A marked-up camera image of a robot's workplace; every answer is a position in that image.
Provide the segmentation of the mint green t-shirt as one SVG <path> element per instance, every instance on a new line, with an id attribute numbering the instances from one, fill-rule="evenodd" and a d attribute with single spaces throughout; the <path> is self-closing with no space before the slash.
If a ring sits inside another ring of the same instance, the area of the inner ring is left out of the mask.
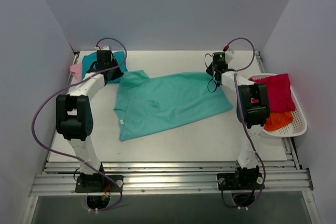
<path id="1" fill-rule="evenodd" d="M 223 90 L 210 92 L 204 72 L 182 72 L 150 78 L 129 71 L 119 83 L 114 112 L 124 142 L 174 129 L 230 111 Z"/>

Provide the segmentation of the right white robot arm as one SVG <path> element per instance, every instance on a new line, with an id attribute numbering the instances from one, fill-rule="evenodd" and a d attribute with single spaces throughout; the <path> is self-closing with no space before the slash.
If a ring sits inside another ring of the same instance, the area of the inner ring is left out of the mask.
<path id="1" fill-rule="evenodd" d="M 251 182 L 261 184 L 263 176 L 259 172 L 261 163 L 258 145 L 263 127 L 270 117 L 270 105 L 265 84 L 250 81 L 228 67 L 229 54 L 215 52 L 206 72 L 212 76 L 215 88 L 225 86 L 236 93 L 236 114 L 243 126 L 241 149 L 237 157 L 238 167 L 233 175 L 236 187 L 244 189 Z"/>

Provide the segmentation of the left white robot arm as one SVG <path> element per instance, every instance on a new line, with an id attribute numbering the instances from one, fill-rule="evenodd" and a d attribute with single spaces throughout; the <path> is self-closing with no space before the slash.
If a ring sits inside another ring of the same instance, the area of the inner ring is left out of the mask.
<path id="1" fill-rule="evenodd" d="M 67 94 L 56 97 L 56 130 L 71 145 L 79 158 L 80 181 L 94 192 L 105 188 L 106 179 L 98 159 L 91 133 L 93 116 L 90 101 L 96 93 L 112 80 L 123 76 L 118 61 L 109 49 L 97 50 L 96 60 L 90 65 L 85 81 Z"/>

